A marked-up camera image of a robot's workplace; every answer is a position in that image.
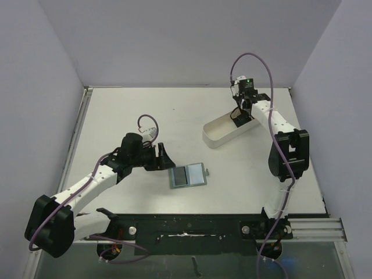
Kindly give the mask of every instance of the screw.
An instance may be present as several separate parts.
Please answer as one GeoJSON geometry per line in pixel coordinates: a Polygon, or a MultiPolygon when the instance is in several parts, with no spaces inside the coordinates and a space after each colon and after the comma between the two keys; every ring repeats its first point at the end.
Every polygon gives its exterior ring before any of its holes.
{"type": "Polygon", "coordinates": [[[135,235],[136,232],[137,232],[137,229],[135,227],[130,227],[129,228],[129,234],[130,235],[135,235]]]}
{"type": "Polygon", "coordinates": [[[243,232],[244,234],[249,234],[249,227],[248,227],[248,226],[244,226],[244,227],[242,227],[242,232],[243,232]]]}

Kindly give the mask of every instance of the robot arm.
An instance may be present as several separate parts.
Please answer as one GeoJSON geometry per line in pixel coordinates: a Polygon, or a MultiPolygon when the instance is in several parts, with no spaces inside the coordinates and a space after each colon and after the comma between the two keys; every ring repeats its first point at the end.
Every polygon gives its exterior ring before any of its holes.
{"type": "Polygon", "coordinates": [[[25,238],[31,241],[39,230],[33,243],[53,257],[59,257],[69,249],[73,241],[91,234],[104,233],[109,226],[114,226],[116,219],[105,209],[97,209],[97,212],[90,214],[78,214],[100,193],[131,174],[133,167],[144,167],[147,171],[175,167],[162,143],[158,143],[156,156],[155,146],[143,140],[138,134],[128,133],[123,138],[121,147],[99,162],[95,174],[90,173],[71,188],[51,198],[46,195],[38,198],[28,221],[25,238]],[[71,196],[74,197],[50,218],[52,212],[71,196]],[[48,218],[50,220],[40,228],[48,218]]]}
{"type": "MultiPolygon", "coordinates": [[[[233,86],[235,93],[232,97],[240,111],[240,115],[232,119],[234,123],[239,127],[256,119],[270,133],[270,98],[266,94],[258,93],[254,88],[252,78],[240,76],[233,86]]],[[[271,127],[280,149],[294,172],[295,178],[299,179],[303,172],[309,168],[309,133],[306,130],[298,130],[289,124],[275,108],[273,108],[271,115],[271,127]]],[[[272,175],[278,177],[282,182],[279,187],[271,192],[271,197],[264,206],[267,217],[275,219],[279,215],[287,194],[288,185],[283,182],[291,176],[274,144],[272,144],[270,150],[269,169],[272,175]]],[[[286,215],[287,208],[284,209],[281,216],[284,218],[286,215]]]]}

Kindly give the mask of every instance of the cable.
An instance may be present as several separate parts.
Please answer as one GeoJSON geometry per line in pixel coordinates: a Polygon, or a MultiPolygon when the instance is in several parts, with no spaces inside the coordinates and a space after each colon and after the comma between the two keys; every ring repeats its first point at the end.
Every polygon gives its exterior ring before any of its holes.
{"type": "MultiPolygon", "coordinates": [[[[117,236],[117,239],[118,239],[118,240],[121,240],[121,237],[122,237],[122,236],[123,236],[123,230],[120,229],[120,230],[119,230],[119,233],[118,233],[118,236],[117,236]]],[[[117,247],[117,243],[114,243],[114,244],[112,245],[111,250],[112,250],[112,251],[117,250],[117,251],[119,252],[119,249],[118,249],[118,247],[117,247]]]]}
{"type": "Polygon", "coordinates": [[[279,238],[278,238],[278,240],[276,240],[276,242],[273,244],[273,249],[275,249],[275,247],[276,246],[278,246],[279,244],[280,244],[280,242],[281,242],[281,240],[284,238],[284,237],[286,237],[288,235],[288,233],[286,232],[286,233],[284,233],[283,235],[281,235],[281,236],[279,236],[279,238]]]}
{"type": "Polygon", "coordinates": [[[283,264],[282,264],[281,262],[279,262],[278,260],[274,260],[274,259],[272,259],[272,258],[269,258],[269,257],[266,257],[266,259],[270,259],[270,260],[272,260],[274,263],[276,263],[277,265],[279,265],[279,266],[281,267],[283,273],[284,273],[285,279],[289,279],[289,277],[288,277],[288,273],[287,273],[285,267],[283,266],[283,264]]]}
{"type": "Polygon", "coordinates": [[[151,146],[151,142],[150,141],[144,141],[143,146],[144,146],[144,148],[150,147],[151,146]]]}
{"type": "MultiPolygon", "coordinates": [[[[100,235],[90,235],[89,238],[99,239],[99,240],[108,240],[108,241],[112,241],[112,242],[115,242],[115,243],[124,244],[124,245],[131,246],[133,248],[137,248],[137,249],[140,249],[140,250],[145,251],[145,252],[148,253],[147,255],[143,255],[143,256],[138,257],[138,258],[133,259],[133,260],[107,260],[106,263],[113,263],[113,264],[134,263],[134,262],[138,262],[139,260],[146,259],[150,255],[150,251],[148,251],[146,248],[143,248],[143,247],[141,247],[137,244],[132,244],[132,243],[129,243],[129,242],[125,242],[125,241],[121,241],[121,240],[117,240],[117,239],[112,239],[112,238],[108,238],[108,237],[102,237],[100,235]]],[[[101,254],[99,254],[99,258],[101,259],[103,254],[109,252],[110,250],[111,250],[111,248],[104,250],[101,254]]]]}
{"type": "Polygon", "coordinates": [[[141,119],[143,117],[148,117],[148,118],[152,119],[152,121],[155,123],[156,134],[155,134],[154,138],[149,141],[152,144],[157,139],[157,137],[159,135],[159,125],[158,125],[157,121],[155,120],[155,118],[153,118],[151,115],[140,115],[140,117],[137,120],[137,126],[138,126],[138,128],[141,128],[140,121],[141,121],[141,119]]]}
{"type": "Polygon", "coordinates": [[[283,160],[285,166],[287,167],[288,172],[289,172],[289,174],[291,175],[291,178],[292,178],[292,182],[290,183],[290,185],[287,188],[287,193],[285,194],[285,198],[284,198],[284,202],[283,202],[282,208],[280,209],[280,212],[279,212],[279,214],[278,214],[278,216],[277,216],[277,218],[276,218],[273,226],[271,227],[269,233],[267,234],[266,238],[262,242],[261,248],[260,248],[259,253],[258,253],[257,262],[256,262],[256,272],[257,272],[257,278],[259,279],[260,278],[260,275],[259,275],[260,256],[261,256],[262,250],[263,250],[264,246],[266,245],[267,241],[269,240],[271,234],[275,230],[277,224],[279,223],[280,217],[282,216],[283,210],[285,209],[285,207],[287,205],[287,202],[288,202],[289,192],[290,192],[291,188],[296,183],[296,178],[295,178],[295,175],[294,175],[294,173],[293,173],[293,171],[291,169],[291,166],[289,165],[289,163],[287,161],[287,158],[285,157],[283,151],[280,149],[280,146],[279,146],[277,140],[275,139],[275,135],[274,135],[274,132],[273,132],[273,127],[272,127],[272,124],[271,124],[271,117],[273,115],[274,84],[273,84],[273,76],[271,75],[271,71],[270,71],[269,67],[267,66],[267,64],[265,63],[265,61],[260,56],[258,56],[257,54],[254,54],[252,52],[243,53],[232,64],[232,67],[231,67],[231,70],[230,70],[230,83],[231,83],[231,85],[233,84],[233,70],[234,70],[235,64],[239,61],[239,59],[241,59],[245,55],[251,55],[251,56],[254,56],[255,58],[257,58],[258,60],[260,60],[261,63],[263,64],[263,66],[266,68],[267,74],[269,74],[269,79],[270,79],[270,99],[271,99],[271,101],[270,101],[270,111],[269,111],[269,131],[270,131],[271,139],[273,140],[273,143],[274,143],[276,149],[278,150],[278,153],[279,153],[280,157],[282,158],[282,160],[283,160]]]}
{"type": "Polygon", "coordinates": [[[116,148],[113,152],[111,153],[107,153],[107,154],[104,154],[103,156],[101,156],[98,161],[96,162],[95,166],[94,166],[94,169],[93,169],[93,172],[92,172],[92,175],[91,177],[88,179],[88,181],[83,185],[81,186],[75,193],[73,193],[72,195],[70,195],[67,199],[65,199],[59,206],[57,206],[57,208],[41,223],[41,225],[36,229],[36,231],[34,232],[33,236],[31,237],[31,240],[30,240],[30,243],[28,245],[28,249],[30,251],[38,251],[40,250],[41,248],[37,247],[37,248],[34,248],[33,245],[35,243],[35,239],[37,237],[37,235],[40,233],[40,231],[42,230],[42,228],[44,228],[44,226],[50,221],[50,219],[62,208],[65,206],[65,204],[69,203],[70,200],[72,200],[75,196],[77,196],[82,190],[84,190],[85,188],[88,187],[88,185],[93,181],[94,179],[94,176],[96,175],[96,172],[98,170],[98,167],[101,163],[101,161],[106,158],[107,156],[117,152],[118,148],[116,148]]]}

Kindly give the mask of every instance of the white plastic clip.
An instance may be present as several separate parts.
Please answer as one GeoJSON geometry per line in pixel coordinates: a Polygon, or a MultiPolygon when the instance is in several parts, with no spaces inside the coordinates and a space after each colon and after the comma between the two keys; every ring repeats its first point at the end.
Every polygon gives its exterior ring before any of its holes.
{"type": "Polygon", "coordinates": [[[245,103],[245,100],[243,99],[241,102],[240,102],[240,108],[243,109],[243,104],[245,103]]]}
{"type": "Polygon", "coordinates": [[[141,126],[141,127],[138,128],[138,131],[142,134],[144,131],[146,131],[146,129],[143,128],[143,126],[141,126]]]}
{"type": "Polygon", "coordinates": [[[291,191],[293,191],[292,189],[293,189],[293,187],[290,190],[288,190],[288,188],[287,189],[279,189],[279,192],[290,193],[291,191]]]}
{"type": "Polygon", "coordinates": [[[96,183],[98,184],[98,181],[97,181],[97,179],[95,179],[95,177],[94,177],[94,176],[89,176],[89,178],[91,178],[91,179],[92,179],[92,181],[94,181],[94,182],[96,182],[96,183]]]}
{"type": "Polygon", "coordinates": [[[271,110],[275,110],[275,106],[273,106],[272,108],[268,108],[267,110],[264,111],[264,113],[267,113],[267,112],[269,112],[271,110]]]}

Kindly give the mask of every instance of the metal bracket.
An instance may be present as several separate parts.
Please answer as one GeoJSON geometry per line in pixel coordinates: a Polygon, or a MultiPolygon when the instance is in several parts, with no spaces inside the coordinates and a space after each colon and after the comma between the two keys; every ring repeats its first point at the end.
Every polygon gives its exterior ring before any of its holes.
{"type": "Polygon", "coordinates": [[[67,153],[66,163],[65,163],[65,166],[63,167],[62,178],[58,185],[57,193],[62,192],[67,183],[67,178],[69,177],[72,161],[74,159],[77,143],[80,138],[81,129],[83,128],[85,115],[87,114],[87,110],[88,110],[90,99],[92,97],[92,93],[93,93],[92,87],[84,87],[83,98],[80,103],[80,108],[78,111],[73,135],[72,135],[70,146],[69,146],[69,151],[67,153]]]}
{"type": "Polygon", "coordinates": [[[335,242],[336,251],[342,271],[346,279],[355,279],[353,268],[346,251],[346,244],[342,241],[335,242]]]}
{"type": "Polygon", "coordinates": [[[340,218],[289,219],[293,239],[301,242],[345,242],[346,234],[340,218]]]}
{"type": "Polygon", "coordinates": [[[30,252],[22,279],[34,279],[42,251],[30,252]]]}

